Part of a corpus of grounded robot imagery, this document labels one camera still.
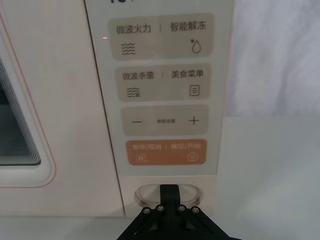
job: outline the microwave control panel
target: microwave control panel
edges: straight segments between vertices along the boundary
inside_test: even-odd
[[[86,9],[119,174],[215,175],[233,0],[87,0]]]

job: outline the wave icon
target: wave icon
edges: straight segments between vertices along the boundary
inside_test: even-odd
[[[122,55],[135,55],[136,54],[136,44],[135,43],[122,43],[121,44]]]
[[[128,98],[139,98],[140,97],[140,88],[139,87],[127,88],[126,95]]]

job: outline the white fabric backdrop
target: white fabric backdrop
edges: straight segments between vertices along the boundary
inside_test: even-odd
[[[235,4],[226,115],[320,115],[320,0]]]

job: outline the button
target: button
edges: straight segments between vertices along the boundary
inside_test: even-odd
[[[201,165],[206,162],[204,139],[133,140],[126,143],[129,163],[134,166]]]
[[[130,106],[122,109],[127,136],[201,135],[208,131],[206,105]]]
[[[119,61],[201,58],[213,50],[211,13],[113,18],[108,30]]]
[[[187,159],[189,162],[196,162],[199,159],[199,154],[196,152],[191,152],[188,154]]]
[[[211,75],[207,63],[115,70],[118,96],[123,102],[206,99],[210,96]]]

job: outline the screw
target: screw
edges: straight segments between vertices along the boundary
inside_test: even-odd
[[[199,210],[199,208],[194,207],[194,208],[192,208],[192,212],[193,212],[194,214],[197,214],[197,213],[200,212],[200,210]]]
[[[143,213],[144,213],[144,214],[149,214],[149,213],[150,213],[150,209],[149,209],[149,208],[144,209],[144,210],[143,210]]]
[[[159,212],[162,212],[163,210],[165,210],[165,208],[164,208],[163,206],[158,206],[158,207],[157,207],[157,210],[158,210]]]
[[[183,212],[184,210],[186,210],[186,208],[181,205],[181,206],[178,207],[178,210],[179,210],[180,212]]]

